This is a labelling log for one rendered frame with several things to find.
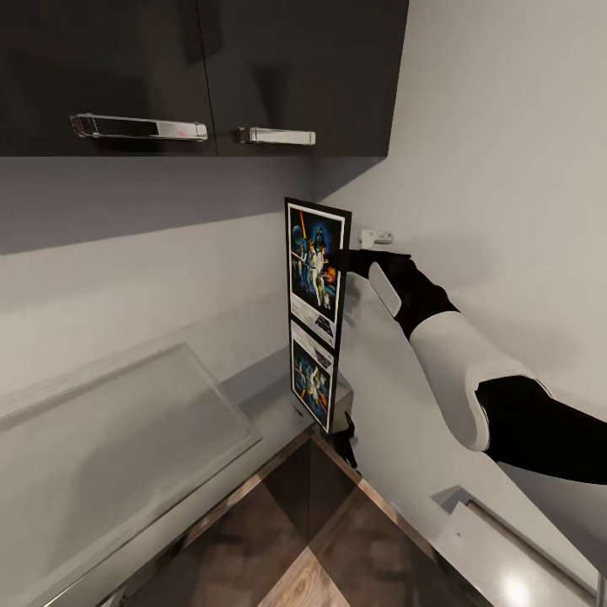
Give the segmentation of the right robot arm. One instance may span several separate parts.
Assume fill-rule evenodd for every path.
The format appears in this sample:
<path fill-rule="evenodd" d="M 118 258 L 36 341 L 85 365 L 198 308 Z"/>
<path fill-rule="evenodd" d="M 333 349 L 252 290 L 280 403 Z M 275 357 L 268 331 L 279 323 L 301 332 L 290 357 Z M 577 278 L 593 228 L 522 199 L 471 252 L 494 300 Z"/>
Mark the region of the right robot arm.
<path fill-rule="evenodd" d="M 486 453 L 607 579 L 607 422 L 554 399 L 528 367 L 478 330 L 409 253 L 364 229 L 356 250 L 327 253 L 367 278 L 422 366 L 449 431 Z"/>

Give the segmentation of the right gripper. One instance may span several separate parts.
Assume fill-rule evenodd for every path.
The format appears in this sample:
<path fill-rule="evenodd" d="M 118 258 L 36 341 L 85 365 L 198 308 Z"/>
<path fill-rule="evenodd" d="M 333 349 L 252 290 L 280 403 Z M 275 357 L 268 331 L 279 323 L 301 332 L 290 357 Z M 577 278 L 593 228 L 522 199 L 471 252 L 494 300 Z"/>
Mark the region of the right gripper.
<path fill-rule="evenodd" d="M 331 265 L 336 265 L 338 271 L 351 271 L 366 278 L 360 270 L 361 261 L 364 260 L 364 256 L 371 255 L 374 251 L 378 250 L 339 249 L 336 253 L 327 253 L 326 257 Z"/>

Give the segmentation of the poster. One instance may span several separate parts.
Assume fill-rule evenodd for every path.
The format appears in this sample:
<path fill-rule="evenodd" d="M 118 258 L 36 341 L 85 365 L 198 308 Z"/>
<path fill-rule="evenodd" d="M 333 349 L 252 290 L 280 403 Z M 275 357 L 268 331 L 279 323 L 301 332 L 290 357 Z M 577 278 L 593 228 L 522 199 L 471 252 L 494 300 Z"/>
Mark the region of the poster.
<path fill-rule="evenodd" d="M 349 250 L 352 212 L 284 199 L 288 313 L 339 356 L 346 271 L 326 256 Z"/>

